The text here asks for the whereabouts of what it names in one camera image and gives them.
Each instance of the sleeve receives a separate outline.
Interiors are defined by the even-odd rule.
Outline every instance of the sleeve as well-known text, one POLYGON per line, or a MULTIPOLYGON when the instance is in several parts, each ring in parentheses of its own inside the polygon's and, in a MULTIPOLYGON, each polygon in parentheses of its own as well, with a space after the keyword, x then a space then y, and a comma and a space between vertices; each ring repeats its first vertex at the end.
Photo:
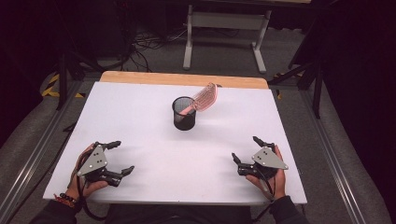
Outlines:
POLYGON ((76 224, 75 215, 78 211, 62 203, 49 201, 44 209, 39 212, 29 223, 30 224, 76 224))
POLYGON ((306 224, 309 223, 291 201, 290 196, 285 196, 274 201, 270 213, 277 224, 306 224))

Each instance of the person's arm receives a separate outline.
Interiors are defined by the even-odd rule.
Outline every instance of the person's arm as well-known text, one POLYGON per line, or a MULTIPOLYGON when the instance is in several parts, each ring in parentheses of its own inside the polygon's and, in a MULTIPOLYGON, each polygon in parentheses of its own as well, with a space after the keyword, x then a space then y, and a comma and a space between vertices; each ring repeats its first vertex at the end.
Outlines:
MULTIPOLYGON (((276 155, 282 159, 279 148, 275 146, 276 155)), ((258 187, 262 194, 268 198, 268 193, 262 188, 259 178, 253 175, 247 175, 247 180, 258 187)), ((286 196, 285 186, 286 177, 282 169, 278 169, 276 175, 269 179, 271 188, 275 192, 274 202, 271 204, 270 213, 273 215, 278 224, 305 224, 309 223, 305 216, 303 216, 291 201, 290 196, 286 196)))
MULTIPOLYGON (((87 147, 84 152, 91 150, 92 145, 87 147)), ((64 196, 61 195, 54 196, 53 201, 49 201, 49 203, 44 207, 44 209, 39 212, 31 221, 31 224, 47 224, 47 223, 60 223, 60 224, 69 224, 69 223, 77 223, 75 218, 76 213, 81 210, 81 205, 78 202, 78 186, 77 186, 77 176, 76 169, 73 171, 70 177, 70 184, 64 193, 64 196)), ((98 181, 91 183, 87 188, 83 189, 84 198, 88 198, 95 191, 107 187, 106 181, 98 181)))

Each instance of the white tabletop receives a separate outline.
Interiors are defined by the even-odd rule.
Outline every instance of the white tabletop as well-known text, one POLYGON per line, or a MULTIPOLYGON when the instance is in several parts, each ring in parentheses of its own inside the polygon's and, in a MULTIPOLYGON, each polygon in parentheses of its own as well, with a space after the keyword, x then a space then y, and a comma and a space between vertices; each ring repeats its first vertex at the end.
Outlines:
POLYGON ((44 199, 65 191, 78 155, 95 141, 121 141, 106 150, 107 170, 134 165, 117 188, 96 191, 99 203, 255 205, 266 199, 238 175, 232 152, 243 163, 260 150, 258 136, 276 143, 287 170, 286 192, 306 203, 303 185, 270 90, 219 88, 217 101, 197 112, 195 126, 180 131, 171 104, 202 87, 96 82, 53 173, 44 199))

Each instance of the human hand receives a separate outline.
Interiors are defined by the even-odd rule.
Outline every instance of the human hand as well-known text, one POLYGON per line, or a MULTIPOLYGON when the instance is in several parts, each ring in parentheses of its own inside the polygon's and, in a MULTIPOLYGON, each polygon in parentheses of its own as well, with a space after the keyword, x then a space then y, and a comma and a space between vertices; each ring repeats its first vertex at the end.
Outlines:
MULTIPOLYGON (((280 154, 279 148, 275 146, 275 154, 283 161, 282 155, 280 154)), ((265 191, 260 183, 260 179, 254 175, 247 175, 246 179, 254 184, 257 188, 262 191, 262 194, 271 200, 271 195, 269 195, 268 191, 265 191)), ((270 183, 271 189, 275 192, 274 200, 282 198, 286 195, 285 186, 286 186, 286 177, 285 172, 282 169, 277 169, 277 173, 274 177, 268 180, 270 183)))
MULTIPOLYGON (((93 144, 91 144, 90 146, 88 146, 82 153, 81 155, 79 155, 78 157, 78 161, 80 160, 82 154, 84 154, 85 152, 91 150, 93 147, 93 144)), ((67 191, 65 192, 65 194, 69 197, 72 197, 75 200, 78 200, 79 198, 79 194, 78 194, 78 184, 77 184, 77 168, 78 168, 78 161, 76 163, 76 167, 74 169, 74 171, 72 172, 71 176, 70 176, 70 184, 67 187, 67 191)), ((83 188, 83 183, 80 183, 80 187, 83 188, 82 192, 83 192, 83 196, 85 198, 88 198, 92 193, 94 193, 95 191, 105 188, 107 187, 108 184, 106 181, 97 181, 94 183, 90 183, 86 188, 83 188)))

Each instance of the pencil cup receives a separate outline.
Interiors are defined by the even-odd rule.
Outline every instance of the pencil cup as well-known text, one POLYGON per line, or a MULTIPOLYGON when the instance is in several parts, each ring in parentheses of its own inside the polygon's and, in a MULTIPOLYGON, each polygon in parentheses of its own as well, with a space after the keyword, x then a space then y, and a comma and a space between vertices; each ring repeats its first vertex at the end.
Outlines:
POLYGON ((178 97, 172 103, 172 109, 174 111, 174 124, 175 127, 181 131, 190 130, 195 125, 195 116, 197 114, 196 110, 190 110, 186 115, 179 114, 185 108, 192 105, 194 100, 188 96, 178 97))

